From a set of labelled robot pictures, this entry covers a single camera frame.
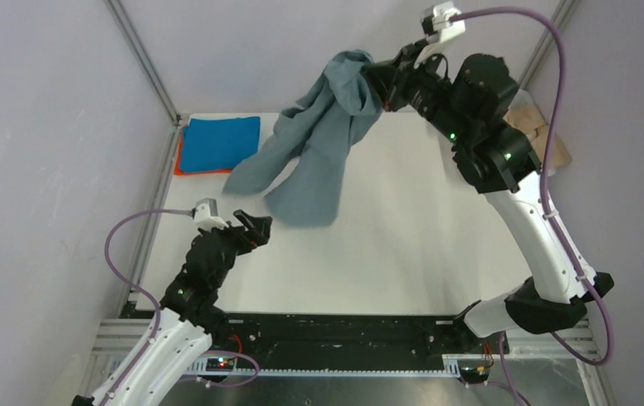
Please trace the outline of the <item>grey-blue t-shirt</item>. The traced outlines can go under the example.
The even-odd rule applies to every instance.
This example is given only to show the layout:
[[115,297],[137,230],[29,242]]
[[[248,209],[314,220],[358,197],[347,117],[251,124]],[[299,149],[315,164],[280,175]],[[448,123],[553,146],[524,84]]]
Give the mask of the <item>grey-blue t-shirt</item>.
[[329,60],[307,93],[279,114],[260,150],[233,169],[223,193],[263,193],[269,212],[292,227],[331,225],[350,150],[383,112],[362,75],[372,62],[362,50]]

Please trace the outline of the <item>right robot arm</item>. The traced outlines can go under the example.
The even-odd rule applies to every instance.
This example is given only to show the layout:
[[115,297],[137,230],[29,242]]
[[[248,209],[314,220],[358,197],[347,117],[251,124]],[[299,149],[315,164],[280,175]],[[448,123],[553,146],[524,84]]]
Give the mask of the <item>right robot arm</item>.
[[527,137],[504,120],[518,84],[502,58],[470,55],[450,79],[437,72],[442,55],[416,61],[421,49],[411,44],[396,58],[364,68],[363,77],[385,111],[412,107],[451,142],[462,178],[504,220],[531,272],[518,288],[459,314],[455,344],[472,354],[497,332],[543,334],[575,326],[614,281],[557,235],[563,223],[542,191],[541,161]]

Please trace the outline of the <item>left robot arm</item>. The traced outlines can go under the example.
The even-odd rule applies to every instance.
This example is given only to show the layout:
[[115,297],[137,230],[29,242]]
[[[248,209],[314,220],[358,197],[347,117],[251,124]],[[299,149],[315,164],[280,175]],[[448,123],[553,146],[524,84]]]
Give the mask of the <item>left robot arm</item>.
[[146,332],[111,376],[74,405],[158,405],[189,366],[207,350],[228,345],[228,314],[216,307],[218,290],[236,259],[268,243],[272,218],[234,212],[237,225],[217,216],[211,203],[182,210],[198,234],[168,285]]

